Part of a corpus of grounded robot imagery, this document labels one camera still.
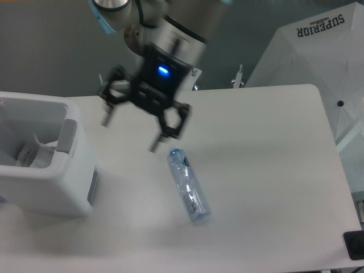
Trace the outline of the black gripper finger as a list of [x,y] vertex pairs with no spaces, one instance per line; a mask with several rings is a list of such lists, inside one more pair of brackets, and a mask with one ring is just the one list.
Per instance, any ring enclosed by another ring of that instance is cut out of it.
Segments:
[[[176,115],[174,123],[171,123],[171,121],[168,120],[168,112]],[[191,105],[187,103],[173,102],[168,107],[165,107],[164,105],[157,106],[151,114],[157,118],[160,131],[152,142],[149,151],[156,152],[158,145],[169,138],[179,139],[190,113]]]
[[101,89],[99,97],[106,104],[106,117],[102,121],[104,127],[108,126],[115,107],[129,101],[130,83],[132,79],[133,77],[121,65],[117,65],[111,69],[106,77],[106,81],[100,75]]

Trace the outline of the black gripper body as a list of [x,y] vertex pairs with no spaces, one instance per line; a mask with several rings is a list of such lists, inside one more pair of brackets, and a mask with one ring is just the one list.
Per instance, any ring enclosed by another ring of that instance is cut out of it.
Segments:
[[190,70],[190,64],[156,45],[146,46],[143,64],[131,81],[130,102],[158,116],[173,105],[177,89]]

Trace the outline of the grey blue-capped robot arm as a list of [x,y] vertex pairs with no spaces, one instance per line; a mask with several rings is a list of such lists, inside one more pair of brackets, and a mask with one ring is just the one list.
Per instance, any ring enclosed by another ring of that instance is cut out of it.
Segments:
[[90,1],[101,28],[123,31],[125,43],[142,63],[135,74],[117,65],[101,80],[107,113],[131,102],[154,115],[160,126],[151,151],[178,139],[191,112],[176,93],[191,75],[230,1]]

